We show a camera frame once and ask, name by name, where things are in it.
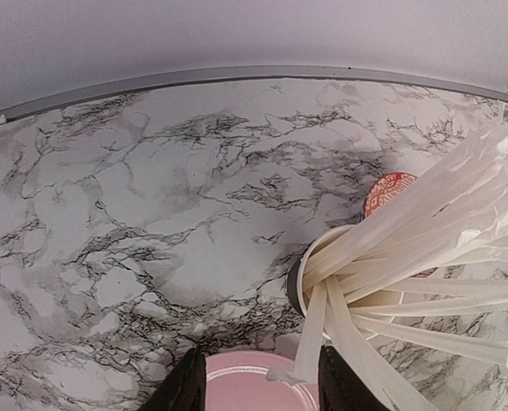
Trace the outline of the single straw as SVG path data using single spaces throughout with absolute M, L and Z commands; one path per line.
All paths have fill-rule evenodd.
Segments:
M 291 371 L 272 367 L 266 373 L 271 382 L 283 382 L 288 385 L 314 384 L 318 378 L 318 363 L 323 340 L 326 317 L 327 289 L 322 283 L 313 286 L 308 305 L 302 335 L 296 351 Z

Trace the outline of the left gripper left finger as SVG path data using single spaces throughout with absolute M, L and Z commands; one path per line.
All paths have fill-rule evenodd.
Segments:
M 189 349 L 138 411 L 205 411 L 206 357 Z

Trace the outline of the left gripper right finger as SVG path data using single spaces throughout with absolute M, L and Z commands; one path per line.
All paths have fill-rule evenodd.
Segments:
M 322 346 L 319 357 L 320 411 L 388 411 L 333 346 Z

